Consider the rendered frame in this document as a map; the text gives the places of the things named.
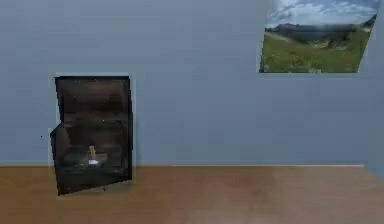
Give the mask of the dark brown open cabinet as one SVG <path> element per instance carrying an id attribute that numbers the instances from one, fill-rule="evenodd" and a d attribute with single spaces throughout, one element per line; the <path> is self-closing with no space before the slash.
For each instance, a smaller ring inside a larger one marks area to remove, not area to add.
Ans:
<path id="1" fill-rule="evenodd" d="M 133 178 L 133 103 L 127 76 L 59 76 L 60 123 L 50 133 L 57 194 Z M 90 165 L 89 147 L 98 164 Z"/>

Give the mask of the small tan object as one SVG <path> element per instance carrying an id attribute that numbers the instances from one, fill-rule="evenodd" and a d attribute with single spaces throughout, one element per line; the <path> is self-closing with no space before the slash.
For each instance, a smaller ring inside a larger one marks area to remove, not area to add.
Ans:
<path id="1" fill-rule="evenodd" d="M 90 153 L 89 164 L 90 165 L 98 164 L 96 150 L 95 150 L 95 147 L 93 145 L 91 145 L 89 147 L 89 153 Z"/>

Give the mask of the window with landscape view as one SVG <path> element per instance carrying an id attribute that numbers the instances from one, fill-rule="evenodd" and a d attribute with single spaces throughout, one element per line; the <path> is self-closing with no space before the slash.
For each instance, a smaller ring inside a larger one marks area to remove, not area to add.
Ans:
<path id="1" fill-rule="evenodd" d="M 268 0 L 261 73 L 356 73 L 381 0 Z"/>

